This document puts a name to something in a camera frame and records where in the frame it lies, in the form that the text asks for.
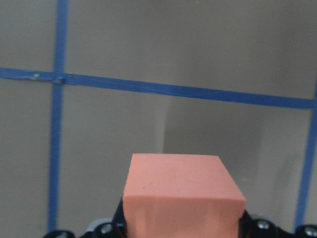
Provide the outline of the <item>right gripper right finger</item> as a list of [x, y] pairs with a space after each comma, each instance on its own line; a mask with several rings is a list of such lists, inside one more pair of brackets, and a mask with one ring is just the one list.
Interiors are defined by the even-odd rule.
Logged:
[[263, 217], [251, 216], [246, 210], [239, 219], [240, 238], [316, 238], [317, 226], [314, 224], [300, 225], [295, 232], [283, 230]]

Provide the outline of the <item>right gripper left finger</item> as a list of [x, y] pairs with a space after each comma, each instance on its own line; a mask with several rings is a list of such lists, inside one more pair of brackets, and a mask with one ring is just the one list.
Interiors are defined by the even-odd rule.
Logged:
[[125, 238], [126, 221], [123, 213], [123, 198], [116, 208], [112, 218], [94, 220], [81, 236], [76, 236], [70, 230], [55, 230], [48, 232], [44, 238]]

